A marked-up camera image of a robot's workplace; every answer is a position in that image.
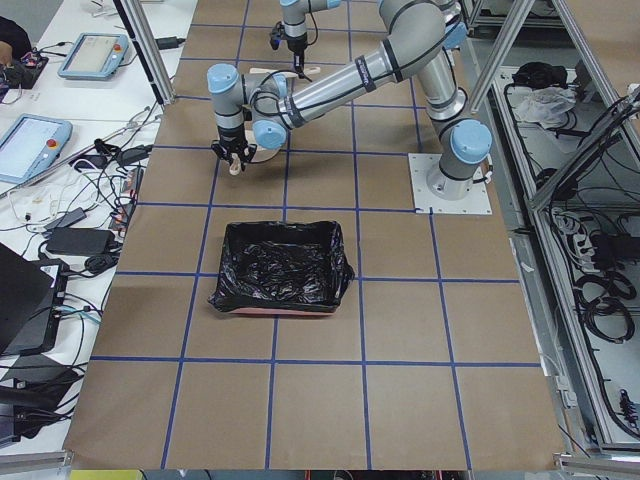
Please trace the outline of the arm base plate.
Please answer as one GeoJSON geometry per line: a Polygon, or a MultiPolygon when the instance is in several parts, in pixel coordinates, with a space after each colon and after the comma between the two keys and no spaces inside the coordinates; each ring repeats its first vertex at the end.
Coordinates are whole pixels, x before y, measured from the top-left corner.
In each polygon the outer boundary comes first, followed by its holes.
{"type": "Polygon", "coordinates": [[[471,179],[451,180],[440,171],[440,154],[409,153],[409,172],[418,214],[491,215],[484,172],[478,167],[471,179]]]}

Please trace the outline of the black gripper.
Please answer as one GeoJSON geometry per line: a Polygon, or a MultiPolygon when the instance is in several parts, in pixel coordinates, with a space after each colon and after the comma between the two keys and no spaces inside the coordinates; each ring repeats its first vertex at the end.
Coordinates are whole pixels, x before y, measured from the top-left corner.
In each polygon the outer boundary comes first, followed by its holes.
{"type": "Polygon", "coordinates": [[[305,51],[309,46],[306,23],[277,22],[270,32],[269,44],[276,51],[283,42],[293,53],[294,71],[298,75],[304,75],[305,51]]]}
{"type": "Polygon", "coordinates": [[[234,157],[237,157],[241,163],[250,162],[250,144],[246,140],[213,140],[211,150],[219,161],[232,163],[234,157]]]}

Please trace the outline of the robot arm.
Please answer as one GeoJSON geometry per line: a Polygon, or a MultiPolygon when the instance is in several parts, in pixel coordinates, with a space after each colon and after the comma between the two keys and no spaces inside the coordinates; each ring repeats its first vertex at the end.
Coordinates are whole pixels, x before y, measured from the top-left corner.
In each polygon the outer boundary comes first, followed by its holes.
{"type": "Polygon", "coordinates": [[[337,8],[341,0],[280,0],[282,19],[270,32],[269,42],[273,50],[277,50],[282,42],[293,53],[294,72],[299,78],[305,78],[305,52],[319,36],[315,12],[337,8]],[[315,29],[315,38],[308,40],[307,16],[311,16],[315,29]]]}
{"type": "Polygon", "coordinates": [[[467,94],[458,86],[447,55],[467,31],[455,1],[381,1],[378,13],[387,35],[371,52],[297,92],[280,71],[242,75],[235,66],[215,64],[207,72],[218,137],[211,148],[238,173],[257,149],[278,151],[289,131],[390,82],[416,78],[426,111],[442,147],[427,186],[453,201],[470,191],[487,158],[490,130],[470,117],[467,94]]]}

